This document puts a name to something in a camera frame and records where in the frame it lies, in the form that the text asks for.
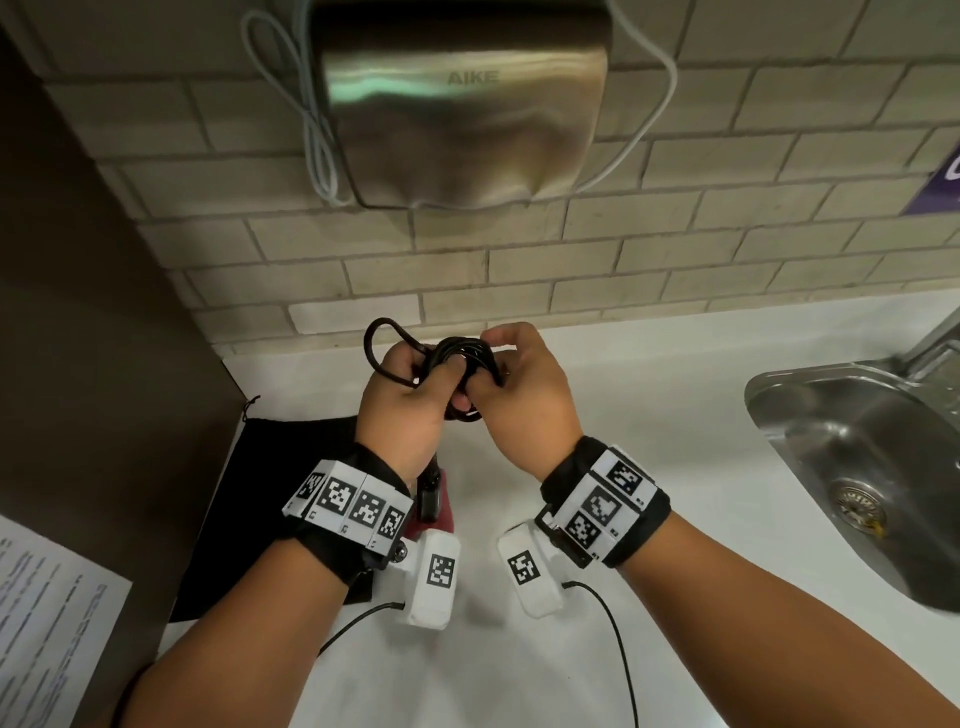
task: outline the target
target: sink drain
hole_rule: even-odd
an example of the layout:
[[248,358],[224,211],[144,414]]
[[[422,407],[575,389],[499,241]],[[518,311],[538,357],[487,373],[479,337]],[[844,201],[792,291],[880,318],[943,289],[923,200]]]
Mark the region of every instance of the sink drain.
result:
[[869,491],[856,481],[840,480],[834,483],[833,506],[840,518],[849,525],[871,536],[882,536],[887,514]]

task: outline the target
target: brick wall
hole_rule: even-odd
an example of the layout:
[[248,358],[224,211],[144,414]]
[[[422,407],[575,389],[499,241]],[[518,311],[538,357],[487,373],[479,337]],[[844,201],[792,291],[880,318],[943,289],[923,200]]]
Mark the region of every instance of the brick wall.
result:
[[[437,336],[960,285],[960,216],[897,217],[960,139],[958,0],[621,3],[679,59],[673,105],[589,193],[472,214],[324,209],[240,46],[254,0],[0,21],[221,353],[354,346],[385,312]],[[663,86],[618,34],[588,172]]]

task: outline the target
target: stainless steel hand dryer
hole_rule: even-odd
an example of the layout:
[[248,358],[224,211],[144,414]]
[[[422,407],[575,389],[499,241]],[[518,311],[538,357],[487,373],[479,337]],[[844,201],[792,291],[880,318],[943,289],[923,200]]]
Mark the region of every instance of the stainless steel hand dryer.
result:
[[588,0],[317,6],[317,84],[358,202],[476,209],[569,193],[611,35]]

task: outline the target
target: black drawstring bag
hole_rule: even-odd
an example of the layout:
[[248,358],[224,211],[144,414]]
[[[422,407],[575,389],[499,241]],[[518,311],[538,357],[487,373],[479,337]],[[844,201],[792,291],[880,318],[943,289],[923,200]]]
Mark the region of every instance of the black drawstring bag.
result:
[[[230,456],[170,621],[199,619],[247,572],[276,537],[291,494],[323,459],[343,457],[356,417],[312,422],[249,418]],[[361,578],[347,602],[366,601],[372,579]]]

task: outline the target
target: purple sign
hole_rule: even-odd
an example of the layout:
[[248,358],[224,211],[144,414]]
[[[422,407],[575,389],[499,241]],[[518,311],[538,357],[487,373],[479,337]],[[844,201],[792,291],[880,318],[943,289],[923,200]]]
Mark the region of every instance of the purple sign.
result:
[[960,211],[960,147],[920,190],[904,215],[927,215],[931,212]]

